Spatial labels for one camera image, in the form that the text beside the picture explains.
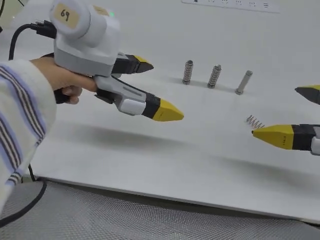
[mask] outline black plug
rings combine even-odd
[[[33,29],[36,30],[36,34],[38,35],[51,39],[55,39],[57,36],[57,29],[50,21],[38,21],[36,23],[32,23],[31,25],[33,26]]]

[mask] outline finger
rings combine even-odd
[[[72,81],[72,85],[74,86],[86,89],[90,92],[97,91],[97,85],[95,81],[90,77],[73,73],[71,81]]]
[[[67,86],[62,89],[62,93],[67,96],[79,97],[82,93],[82,88],[79,86]]]
[[[79,98],[77,96],[71,96],[67,104],[76,105],[78,102],[79,102]]]

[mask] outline striped sleeve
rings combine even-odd
[[[30,62],[0,63],[0,212],[54,123],[56,101]]]

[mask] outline number label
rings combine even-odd
[[[53,16],[59,20],[62,24],[68,26],[71,29],[75,29],[79,22],[79,14],[70,9],[68,6],[63,3],[59,3],[54,10]]]

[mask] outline tan sticker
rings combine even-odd
[[[76,11],[70,9],[63,3],[59,3],[55,7],[53,16],[71,29],[76,28],[80,18],[79,14]]]
[[[109,13],[107,12],[107,10],[105,10],[104,8],[102,7],[99,7],[99,6],[95,6],[93,5],[93,8],[95,9],[95,11],[100,14],[100,15],[105,15],[105,16],[109,16]]]

